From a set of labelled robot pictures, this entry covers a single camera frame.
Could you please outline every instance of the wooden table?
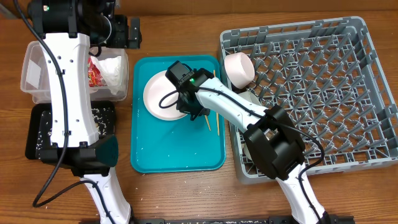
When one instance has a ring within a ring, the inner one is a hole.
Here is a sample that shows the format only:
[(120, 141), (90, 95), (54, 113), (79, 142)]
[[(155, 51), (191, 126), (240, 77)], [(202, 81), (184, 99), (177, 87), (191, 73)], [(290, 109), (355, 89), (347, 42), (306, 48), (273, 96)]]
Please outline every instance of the wooden table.
[[(130, 165), (131, 95), (134, 64), (143, 57), (210, 54), (216, 56), (226, 29), (361, 16), (368, 24), (389, 85), (398, 99), (398, 11), (240, 14), (223, 16), (141, 17), (142, 48), (128, 50), (130, 84), (126, 100), (117, 103), (116, 166), (127, 201), (138, 218), (247, 218), (288, 215), (289, 204), (276, 182), (243, 185), (235, 177), (231, 145), (222, 168), (213, 172), (142, 175)], [(21, 67), (34, 37), (22, 21), (0, 21), (0, 223), (77, 223), (98, 218), (84, 186), (46, 207), (31, 204), (53, 167), (24, 156), (32, 97), (20, 91)], [(59, 170), (44, 198), (76, 182)], [(329, 213), (354, 215), (357, 223), (398, 223), (398, 166), (310, 177), (320, 203)]]

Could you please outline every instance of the teal tray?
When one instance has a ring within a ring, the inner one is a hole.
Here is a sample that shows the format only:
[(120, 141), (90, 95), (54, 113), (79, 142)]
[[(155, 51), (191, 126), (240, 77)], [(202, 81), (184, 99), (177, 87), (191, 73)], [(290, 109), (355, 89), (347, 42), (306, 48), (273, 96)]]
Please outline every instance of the teal tray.
[(156, 73), (167, 70), (176, 60), (192, 69), (216, 70), (218, 61), (209, 55), (148, 57), (136, 63), (132, 90), (131, 165), (141, 173), (215, 170), (225, 162), (224, 118), (219, 117), (217, 135), (216, 113), (190, 121), (187, 115), (176, 121), (163, 121), (152, 116), (144, 106), (146, 83)]

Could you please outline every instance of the gray basket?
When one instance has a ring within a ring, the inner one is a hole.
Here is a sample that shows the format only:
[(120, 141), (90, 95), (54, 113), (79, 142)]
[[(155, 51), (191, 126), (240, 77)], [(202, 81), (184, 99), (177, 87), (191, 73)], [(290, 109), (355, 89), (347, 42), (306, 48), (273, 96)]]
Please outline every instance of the gray basket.
[[(325, 148), (324, 174), (385, 167), (398, 162), (398, 109), (365, 22), (360, 17), (325, 19), (226, 30), (220, 35), (221, 77), (226, 55), (244, 52), (256, 77), (245, 90), (270, 108), (283, 106), (298, 128)], [(244, 184), (270, 180), (243, 153), (244, 140), (230, 124), (234, 163)], [(309, 139), (306, 163), (320, 157)]]

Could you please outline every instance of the plastic bin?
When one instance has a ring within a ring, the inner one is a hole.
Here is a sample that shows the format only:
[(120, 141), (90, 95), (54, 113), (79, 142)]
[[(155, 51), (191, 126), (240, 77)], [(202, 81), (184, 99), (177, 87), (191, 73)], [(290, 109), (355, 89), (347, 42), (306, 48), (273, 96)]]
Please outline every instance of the plastic bin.
[[(110, 100), (121, 101), (127, 96), (129, 83), (129, 63), (124, 49), (102, 48), (98, 60), (121, 56), (121, 78), (117, 85), (90, 87), (92, 101)], [(109, 89), (118, 90), (112, 94)], [(22, 66), (21, 90), (33, 96), (34, 103), (50, 103), (50, 83), (44, 54), (38, 41), (33, 41), (27, 46), (24, 64)]]
[[(398, 162), (398, 109), (365, 22), (344, 17), (226, 30), (220, 35), (221, 77), (231, 88), (224, 59), (244, 52), (256, 77), (244, 91), (262, 105), (285, 108), (296, 127), (325, 148), (322, 166), (308, 175), (385, 167)], [(244, 184), (269, 181), (242, 150), (230, 125), (234, 164)], [(306, 163), (320, 157), (309, 139)]]

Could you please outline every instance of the red snack wrapper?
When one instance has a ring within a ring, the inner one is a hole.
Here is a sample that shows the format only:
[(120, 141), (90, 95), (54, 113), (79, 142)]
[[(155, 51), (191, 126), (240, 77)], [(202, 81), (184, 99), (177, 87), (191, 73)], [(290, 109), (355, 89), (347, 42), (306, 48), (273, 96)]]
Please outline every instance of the red snack wrapper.
[(101, 80), (101, 72), (93, 64), (93, 61), (91, 61), (91, 57), (88, 58), (88, 85), (90, 87), (103, 86), (104, 84), (102, 84)]

